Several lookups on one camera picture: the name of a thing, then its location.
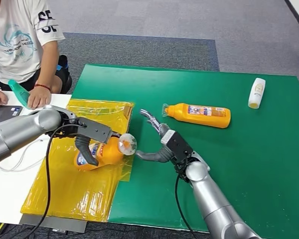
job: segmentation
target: green table surface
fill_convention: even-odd
[[[256,77],[266,80],[259,109],[249,108]],[[85,65],[72,98],[135,103],[130,133],[138,149],[160,148],[159,135],[139,114],[148,110],[180,133],[246,222],[264,238],[299,238],[299,82],[294,76]],[[162,105],[226,107],[228,128],[162,118]],[[171,163],[134,158],[130,182],[120,182],[109,221],[185,229],[175,202]],[[189,184],[178,188],[192,228],[207,231]]]

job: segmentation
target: person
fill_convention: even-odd
[[[28,107],[49,104],[69,78],[67,58],[59,56],[63,32],[47,0],[0,0],[0,87],[10,79],[29,91]],[[7,97],[0,90],[0,105]]]

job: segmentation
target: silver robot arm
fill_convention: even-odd
[[[242,221],[209,175],[210,167],[193,151],[180,134],[158,122],[150,113],[141,110],[161,137],[162,148],[156,153],[137,151],[137,156],[148,161],[174,164],[180,178],[190,183],[204,221],[213,239],[261,239]]]
[[[112,135],[119,136],[101,123],[76,117],[72,112],[57,106],[46,105],[42,110],[30,115],[0,122],[0,162],[41,134],[51,136],[55,130],[67,124],[67,127],[57,132],[57,137],[75,137],[75,146],[88,163],[94,165],[98,165],[98,162],[88,149],[91,138],[106,143]]]

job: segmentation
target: gray carpet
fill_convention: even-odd
[[[299,79],[299,25],[284,0],[50,0],[50,4],[66,32],[214,39],[221,71]]]
[[[152,66],[219,71],[214,40],[64,33],[60,54],[68,57],[71,94],[84,64]]]

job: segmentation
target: yellow bottle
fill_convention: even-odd
[[[125,133],[121,137],[111,137],[105,143],[93,143],[90,145],[93,157],[99,162],[97,166],[88,163],[82,154],[78,152],[75,157],[75,166],[79,170],[89,171],[107,164],[119,164],[124,155],[132,155],[137,149],[134,137]]]
[[[195,106],[180,103],[174,106],[164,104],[162,116],[176,120],[197,123],[218,128],[226,128],[230,122],[230,111],[221,107]]]

